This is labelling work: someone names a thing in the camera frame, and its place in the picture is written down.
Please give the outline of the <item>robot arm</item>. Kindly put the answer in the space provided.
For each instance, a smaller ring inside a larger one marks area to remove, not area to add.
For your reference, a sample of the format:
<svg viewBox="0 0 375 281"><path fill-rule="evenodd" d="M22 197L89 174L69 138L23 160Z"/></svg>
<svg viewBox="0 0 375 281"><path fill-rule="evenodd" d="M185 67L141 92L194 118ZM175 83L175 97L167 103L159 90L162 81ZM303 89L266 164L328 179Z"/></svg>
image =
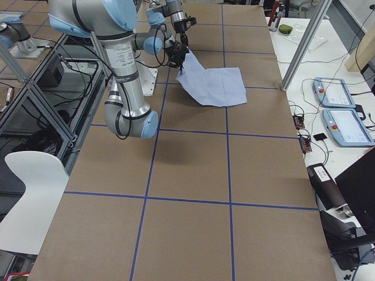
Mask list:
<svg viewBox="0 0 375 281"><path fill-rule="evenodd" d="M137 10L133 1L49 1L52 28L67 35L89 38L95 34L103 45L108 69L118 94L104 106L105 123L117 136L152 138L158 113L144 100L135 52L157 55L163 50L168 65L182 68L187 49L189 18L181 1L167 1L146 11L150 30L136 33Z"/></svg>
<svg viewBox="0 0 375 281"><path fill-rule="evenodd" d="M181 1L166 1L164 5L158 3L150 4L150 7L146 10L146 16L151 27L150 30L154 33L153 36L158 38L162 43L171 36L167 28L162 27L166 18L170 18L175 33L180 35L181 48L188 47L189 43L186 31L188 30L188 22L191 18L188 18L184 13Z"/></svg>

